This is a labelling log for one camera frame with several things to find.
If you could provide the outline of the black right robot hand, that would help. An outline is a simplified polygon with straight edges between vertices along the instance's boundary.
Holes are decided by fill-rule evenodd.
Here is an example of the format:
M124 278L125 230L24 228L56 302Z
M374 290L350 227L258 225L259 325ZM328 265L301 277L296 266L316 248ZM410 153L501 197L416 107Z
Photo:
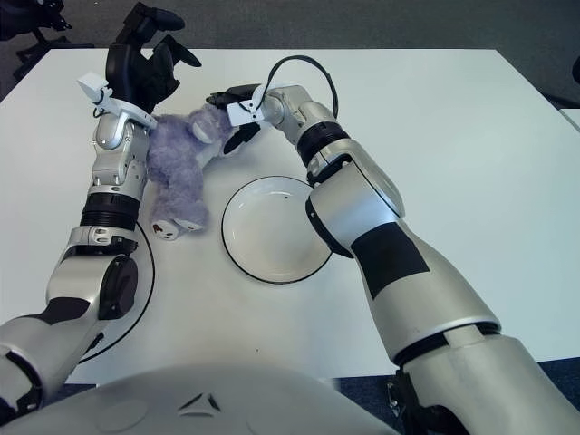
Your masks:
M229 133L222 150L224 156L233 154L240 145L250 142L261 130L257 121L237 125L237 121L232 120L240 112L249 112L254 108L253 96L257 88L257 83L238 85L222 92L212 92L206 98L206 103L225 116Z

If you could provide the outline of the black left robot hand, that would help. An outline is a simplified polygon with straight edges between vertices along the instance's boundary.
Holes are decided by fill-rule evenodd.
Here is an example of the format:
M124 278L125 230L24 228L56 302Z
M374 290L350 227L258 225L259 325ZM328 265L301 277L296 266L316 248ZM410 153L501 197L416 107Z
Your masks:
M177 14L138 2L123 21L123 27L110 45L105 64L105 79L112 88L111 97L131 103L147 113L166 100L179 87L174 67L183 62L197 68L200 60L170 31L185 27ZM153 48L152 55L141 53L144 44L157 32L165 36Z

